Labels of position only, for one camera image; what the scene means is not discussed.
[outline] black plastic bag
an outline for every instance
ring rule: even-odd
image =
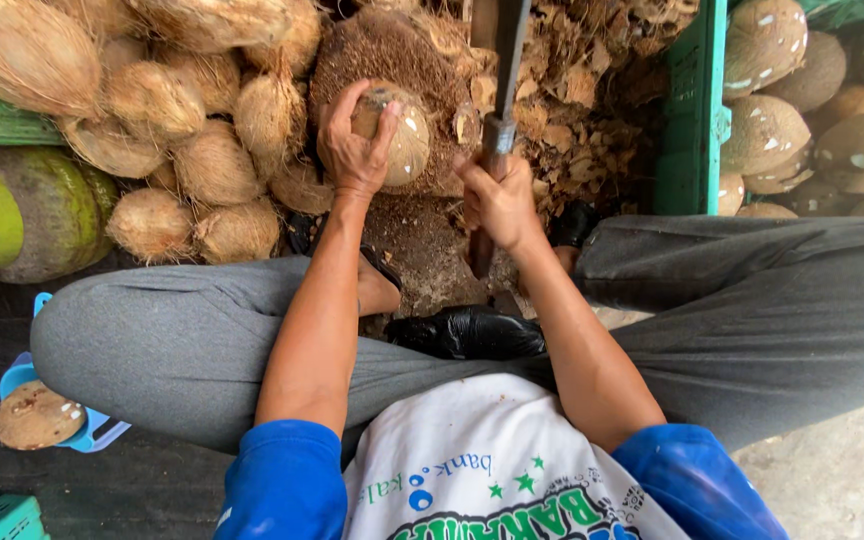
[[[430,317],[391,321],[385,334],[390,343],[446,360],[510,361],[546,351],[539,323],[486,305],[454,305]]]

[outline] blue plastic stool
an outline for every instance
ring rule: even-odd
[[[35,296],[35,304],[32,311],[32,317],[39,314],[42,306],[45,305],[52,295],[47,292],[39,293]],[[24,385],[39,378],[36,373],[36,368],[32,365],[32,355],[29,352],[22,352],[12,362],[12,365],[2,374],[0,380],[0,400],[5,399],[13,390],[20,385]],[[75,432],[74,435],[56,444],[55,446],[68,447],[72,450],[89,454],[99,452],[103,448],[110,445],[115,439],[124,434],[128,428],[132,427],[131,423],[119,422],[112,429],[106,431],[96,440],[92,437],[96,430],[102,427],[106,422],[109,422],[109,415],[103,414],[93,408],[85,408],[85,423]]]

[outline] foot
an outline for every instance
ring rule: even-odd
[[[392,313],[401,301],[399,289],[359,253],[359,316]]]

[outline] pile of coconut husks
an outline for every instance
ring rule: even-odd
[[[289,213],[329,209],[317,112],[362,78],[355,133],[406,106],[383,191],[461,197],[451,157],[480,141],[497,58],[469,46],[468,5],[429,2],[0,0],[0,99],[51,116],[80,159],[122,179],[106,231],[140,261],[268,259]],[[643,105],[666,93],[661,53],[697,7],[533,3],[514,152],[544,215],[648,174],[657,116]]]

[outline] man's right hand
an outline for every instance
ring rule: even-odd
[[[484,227],[514,258],[520,247],[546,235],[536,214],[528,161],[515,155],[506,160],[508,172],[498,180],[464,154],[452,159],[452,168],[465,184],[465,224],[472,230]]]

